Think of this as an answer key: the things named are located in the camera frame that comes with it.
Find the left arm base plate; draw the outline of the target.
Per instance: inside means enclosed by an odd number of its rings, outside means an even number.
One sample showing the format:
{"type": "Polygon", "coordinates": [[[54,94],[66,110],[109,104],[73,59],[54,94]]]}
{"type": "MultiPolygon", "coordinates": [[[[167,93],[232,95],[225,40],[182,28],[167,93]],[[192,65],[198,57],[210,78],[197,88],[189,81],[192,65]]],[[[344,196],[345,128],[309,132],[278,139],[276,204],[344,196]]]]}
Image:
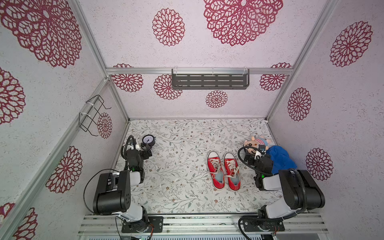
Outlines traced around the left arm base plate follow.
{"type": "Polygon", "coordinates": [[[161,233],[163,231],[163,222],[163,217],[143,217],[142,220],[136,222],[124,222],[121,232],[124,234],[161,233]]]}

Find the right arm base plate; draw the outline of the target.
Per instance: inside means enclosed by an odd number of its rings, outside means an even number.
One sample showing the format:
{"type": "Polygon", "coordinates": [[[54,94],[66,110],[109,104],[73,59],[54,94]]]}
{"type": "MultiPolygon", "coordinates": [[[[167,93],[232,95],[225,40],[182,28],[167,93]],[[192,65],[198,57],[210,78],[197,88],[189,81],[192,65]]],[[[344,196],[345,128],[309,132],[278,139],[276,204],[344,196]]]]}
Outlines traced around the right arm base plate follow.
{"type": "Polygon", "coordinates": [[[283,232],[285,226],[283,222],[278,219],[260,219],[256,216],[243,216],[239,219],[238,224],[243,227],[245,232],[283,232]]]}

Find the red canvas sneaker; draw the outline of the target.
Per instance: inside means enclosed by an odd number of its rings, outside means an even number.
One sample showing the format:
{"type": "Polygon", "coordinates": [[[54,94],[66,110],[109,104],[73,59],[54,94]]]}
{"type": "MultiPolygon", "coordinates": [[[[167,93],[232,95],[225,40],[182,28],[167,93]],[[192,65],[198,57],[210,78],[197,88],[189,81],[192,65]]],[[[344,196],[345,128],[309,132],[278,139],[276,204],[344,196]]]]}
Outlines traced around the red canvas sneaker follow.
{"type": "Polygon", "coordinates": [[[217,152],[213,151],[208,153],[207,167],[214,187],[218,190],[223,189],[225,187],[225,177],[222,162],[217,152]]]}
{"type": "Polygon", "coordinates": [[[238,191],[241,188],[240,167],[236,157],[232,153],[226,153],[224,155],[224,168],[226,177],[228,178],[229,188],[232,191],[238,191]]]}

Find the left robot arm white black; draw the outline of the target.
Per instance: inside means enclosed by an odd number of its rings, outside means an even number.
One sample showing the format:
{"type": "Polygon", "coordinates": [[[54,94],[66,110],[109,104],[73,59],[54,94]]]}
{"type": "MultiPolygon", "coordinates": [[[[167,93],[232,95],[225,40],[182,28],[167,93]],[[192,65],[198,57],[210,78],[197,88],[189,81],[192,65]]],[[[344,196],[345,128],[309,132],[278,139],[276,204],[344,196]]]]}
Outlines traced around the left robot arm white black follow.
{"type": "Polygon", "coordinates": [[[131,187],[142,184],[145,180],[144,161],[152,156],[152,147],[156,143],[153,135],[146,135],[139,145],[130,135],[121,147],[121,157],[125,161],[124,169],[117,171],[106,169],[99,176],[95,190],[93,208],[88,209],[94,215],[115,216],[132,232],[145,232],[150,227],[150,220],[145,207],[132,203],[131,187]]]}

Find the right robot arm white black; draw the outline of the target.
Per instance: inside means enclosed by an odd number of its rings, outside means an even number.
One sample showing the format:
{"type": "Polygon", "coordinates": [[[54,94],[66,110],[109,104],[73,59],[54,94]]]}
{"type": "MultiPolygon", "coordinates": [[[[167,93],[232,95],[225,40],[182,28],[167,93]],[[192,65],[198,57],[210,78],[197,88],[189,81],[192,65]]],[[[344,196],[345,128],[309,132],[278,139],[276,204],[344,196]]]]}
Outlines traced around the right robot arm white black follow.
{"type": "Polygon", "coordinates": [[[238,159],[255,171],[255,185],[260,191],[282,191],[283,196],[274,203],[262,206],[256,215],[243,216],[238,220],[242,235],[246,232],[284,231],[284,220],[292,219],[307,210],[325,206],[325,196],[307,170],[289,168],[272,173],[273,164],[265,146],[261,149],[244,146],[238,150],[238,159]]]}

